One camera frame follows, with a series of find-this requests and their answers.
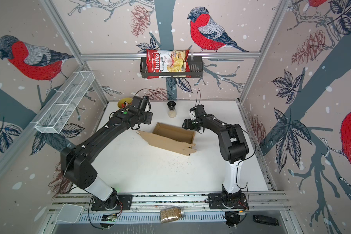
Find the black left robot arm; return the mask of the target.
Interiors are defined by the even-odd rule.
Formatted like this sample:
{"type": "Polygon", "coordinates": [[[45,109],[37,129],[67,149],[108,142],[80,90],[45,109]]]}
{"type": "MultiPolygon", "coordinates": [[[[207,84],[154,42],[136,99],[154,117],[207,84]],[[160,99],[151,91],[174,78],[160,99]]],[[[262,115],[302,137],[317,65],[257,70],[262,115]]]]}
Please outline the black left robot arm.
{"type": "Polygon", "coordinates": [[[153,113],[147,96],[135,97],[130,105],[114,112],[90,138],[75,146],[66,147],[60,154],[60,165],[63,177],[80,189],[87,191],[105,204],[115,206],[118,202],[117,191],[107,185],[99,176],[92,163],[111,141],[135,125],[152,121],[153,113]]]}

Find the glass jar of grains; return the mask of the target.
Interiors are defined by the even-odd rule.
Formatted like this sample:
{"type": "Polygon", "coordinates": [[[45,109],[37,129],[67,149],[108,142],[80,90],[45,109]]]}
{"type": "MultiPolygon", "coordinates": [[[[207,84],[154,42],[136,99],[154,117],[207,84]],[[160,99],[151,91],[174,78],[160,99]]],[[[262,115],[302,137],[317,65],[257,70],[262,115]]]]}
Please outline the glass jar of grains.
{"type": "Polygon", "coordinates": [[[168,223],[184,217],[183,207],[171,207],[160,211],[160,222],[168,223]]]}

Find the yellow plastic cup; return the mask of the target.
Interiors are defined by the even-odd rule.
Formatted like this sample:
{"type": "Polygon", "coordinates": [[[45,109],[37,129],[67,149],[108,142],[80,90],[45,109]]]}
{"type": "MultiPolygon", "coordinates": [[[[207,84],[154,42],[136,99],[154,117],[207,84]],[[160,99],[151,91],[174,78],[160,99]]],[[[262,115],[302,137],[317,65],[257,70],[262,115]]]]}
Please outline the yellow plastic cup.
{"type": "Polygon", "coordinates": [[[118,108],[125,108],[127,107],[128,105],[130,105],[132,103],[133,99],[132,98],[123,98],[121,99],[119,102],[118,102],[118,108]]]}

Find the black remote device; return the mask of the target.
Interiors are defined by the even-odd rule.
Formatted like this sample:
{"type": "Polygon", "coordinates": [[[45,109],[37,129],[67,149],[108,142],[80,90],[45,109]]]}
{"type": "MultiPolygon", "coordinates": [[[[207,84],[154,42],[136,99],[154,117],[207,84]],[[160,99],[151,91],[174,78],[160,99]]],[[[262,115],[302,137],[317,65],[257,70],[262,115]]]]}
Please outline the black remote device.
{"type": "Polygon", "coordinates": [[[253,215],[253,221],[259,224],[279,226],[279,221],[277,218],[273,218],[265,215],[253,215]]]}

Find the glass spice grinder black cap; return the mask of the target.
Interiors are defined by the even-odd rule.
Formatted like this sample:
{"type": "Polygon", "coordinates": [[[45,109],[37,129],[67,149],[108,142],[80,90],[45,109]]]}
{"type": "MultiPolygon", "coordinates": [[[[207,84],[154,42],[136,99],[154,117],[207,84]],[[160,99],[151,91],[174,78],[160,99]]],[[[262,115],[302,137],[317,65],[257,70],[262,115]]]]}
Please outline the glass spice grinder black cap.
{"type": "Polygon", "coordinates": [[[176,112],[176,103],[174,101],[169,101],[167,103],[167,107],[168,107],[168,116],[170,118],[175,118],[176,115],[177,115],[177,112],[176,112]]]}

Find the red cassava chips bag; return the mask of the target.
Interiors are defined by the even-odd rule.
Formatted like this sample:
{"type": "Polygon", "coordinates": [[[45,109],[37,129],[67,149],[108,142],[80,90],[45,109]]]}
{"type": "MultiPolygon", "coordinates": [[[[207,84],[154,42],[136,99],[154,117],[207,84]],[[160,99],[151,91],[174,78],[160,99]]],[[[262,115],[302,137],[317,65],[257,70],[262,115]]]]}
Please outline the red cassava chips bag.
{"type": "Polygon", "coordinates": [[[189,50],[146,50],[147,73],[190,72],[189,50]]]}

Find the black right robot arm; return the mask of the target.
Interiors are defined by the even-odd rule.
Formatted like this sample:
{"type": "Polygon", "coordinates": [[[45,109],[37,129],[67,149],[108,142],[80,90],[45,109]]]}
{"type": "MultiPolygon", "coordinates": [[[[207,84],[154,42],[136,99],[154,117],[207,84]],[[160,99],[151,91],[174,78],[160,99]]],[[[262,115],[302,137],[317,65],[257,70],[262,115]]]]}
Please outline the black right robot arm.
{"type": "Polygon", "coordinates": [[[243,161],[249,153],[249,146],[239,124],[228,124],[207,114],[203,105],[190,110],[190,118],[184,120],[182,128],[203,133],[206,129],[218,136],[219,150],[222,158],[228,162],[226,175],[222,184],[222,193],[232,195],[242,187],[239,185],[243,161]]]}

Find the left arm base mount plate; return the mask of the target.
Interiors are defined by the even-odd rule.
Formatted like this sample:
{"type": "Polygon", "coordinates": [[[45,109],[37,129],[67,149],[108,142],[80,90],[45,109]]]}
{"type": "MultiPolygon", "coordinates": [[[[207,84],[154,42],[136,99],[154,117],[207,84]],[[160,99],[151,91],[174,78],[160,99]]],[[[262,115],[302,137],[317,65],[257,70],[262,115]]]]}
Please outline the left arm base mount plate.
{"type": "Polygon", "coordinates": [[[133,195],[118,194],[111,195],[107,201],[93,197],[91,202],[92,211],[128,211],[131,208],[133,195]]]}

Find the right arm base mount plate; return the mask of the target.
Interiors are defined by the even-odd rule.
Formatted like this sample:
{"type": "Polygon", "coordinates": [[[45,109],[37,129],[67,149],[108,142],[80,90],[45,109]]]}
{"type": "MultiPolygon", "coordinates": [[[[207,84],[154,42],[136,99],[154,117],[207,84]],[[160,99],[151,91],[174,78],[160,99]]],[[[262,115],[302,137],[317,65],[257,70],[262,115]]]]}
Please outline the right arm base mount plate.
{"type": "Polygon", "coordinates": [[[222,209],[248,209],[248,199],[246,195],[241,191],[234,194],[208,194],[205,202],[209,205],[211,210],[222,210],[222,209]]]}

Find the brown cardboard box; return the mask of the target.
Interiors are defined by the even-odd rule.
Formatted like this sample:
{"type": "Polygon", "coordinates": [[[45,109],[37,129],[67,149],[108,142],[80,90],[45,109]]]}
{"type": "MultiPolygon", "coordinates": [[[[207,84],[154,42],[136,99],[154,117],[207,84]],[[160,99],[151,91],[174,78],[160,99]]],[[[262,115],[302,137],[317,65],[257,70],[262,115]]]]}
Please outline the brown cardboard box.
{"type": "Polygon", "coordinates": [[[181,127],[157,123],[154,130],[149,133],[138,130],[137,133],[151,146],[178,153],[184,156],[190,156],[197,150],[193,147],[195,132],[185,130],[181,127]]]}

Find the white square pad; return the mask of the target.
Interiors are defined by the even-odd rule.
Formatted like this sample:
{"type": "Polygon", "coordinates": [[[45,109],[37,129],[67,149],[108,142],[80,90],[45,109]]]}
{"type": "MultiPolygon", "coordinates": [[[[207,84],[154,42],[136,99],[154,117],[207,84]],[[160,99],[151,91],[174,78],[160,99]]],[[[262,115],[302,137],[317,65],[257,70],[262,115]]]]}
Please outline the white square pad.
{"type": "Polygon", "coordinates": [[[84,207],[74,204],[64,204],[56,220],[64,223],[77,223],[84,212],[84,207]]]}

